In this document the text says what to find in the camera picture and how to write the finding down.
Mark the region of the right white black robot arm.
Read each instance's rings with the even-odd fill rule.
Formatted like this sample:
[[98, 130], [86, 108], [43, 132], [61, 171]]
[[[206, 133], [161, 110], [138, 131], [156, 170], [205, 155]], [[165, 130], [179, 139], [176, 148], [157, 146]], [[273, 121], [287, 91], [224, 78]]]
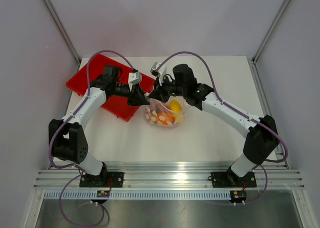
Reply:
[[211, 174], [213, 187], [253, 187], [252, 169], [266, 161], [279, 145], [275, 120], [228, 104], [214, 88], [199, 83], [187, 64], [175, 66], [172, 76], [160, 63], [154, 63], [150, 72], [156, 77], [150, 98], [167, 102], [170, 97], [183, 97], [190, 106], [214, 115], [245, 138], [241, 156], [226, 171]]

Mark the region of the clear dotted zip bag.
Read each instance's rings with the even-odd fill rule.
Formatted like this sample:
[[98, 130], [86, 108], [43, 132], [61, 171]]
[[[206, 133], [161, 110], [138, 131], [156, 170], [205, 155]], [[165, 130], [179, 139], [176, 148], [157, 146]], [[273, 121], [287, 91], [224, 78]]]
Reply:
[[189, 107], [181, 97], [169, 98], [165, 103], [150, 99], [150, 104], [143, 109], [143, 118], [154, 126], [174, 128], [185, 122]]

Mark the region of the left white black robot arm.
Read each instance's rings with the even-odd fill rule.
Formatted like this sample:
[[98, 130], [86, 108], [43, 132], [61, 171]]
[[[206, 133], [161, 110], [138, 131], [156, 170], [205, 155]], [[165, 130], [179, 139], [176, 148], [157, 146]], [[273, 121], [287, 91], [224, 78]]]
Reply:
[[128, 75], [128, 83], [119, 82], [122, 69], [105, 66], [103, 73], [89, 83], [87, 94], [76, 107], [62, 119], [53, 119], [48, 125], [48, 157], [51, 165], [59, 169], [53, 161], [66, 161], [64, 168], [74, 166], [81, 174], [81, 187], [111, 187], [113, 175], [107, 165], [89, 152], [85, 128], [92, 116], [110, 97], [125, 97], [129, 106], [149, 105], [141, 88], [142, 74], [134, 69]]

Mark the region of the yellow orange mango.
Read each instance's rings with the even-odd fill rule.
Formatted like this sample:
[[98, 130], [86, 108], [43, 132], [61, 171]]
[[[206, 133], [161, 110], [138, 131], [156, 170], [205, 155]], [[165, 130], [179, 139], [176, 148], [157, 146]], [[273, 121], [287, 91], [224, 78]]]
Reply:
[[181, 112], [182, 111], [182, 107], [181, 107], [180, 103], [177, 100], [171, 100], [170, 103], [169, 103], [169, 108], [173, 112]]

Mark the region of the orange persimmon fruit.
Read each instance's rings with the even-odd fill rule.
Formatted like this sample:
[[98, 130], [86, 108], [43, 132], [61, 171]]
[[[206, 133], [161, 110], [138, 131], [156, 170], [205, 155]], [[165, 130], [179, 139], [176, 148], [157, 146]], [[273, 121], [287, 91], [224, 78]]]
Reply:
[[160, 112], [157, 114], [156, 123], [158, 125], [170, 126], [173, 125], [175, 118], [170, 113]]

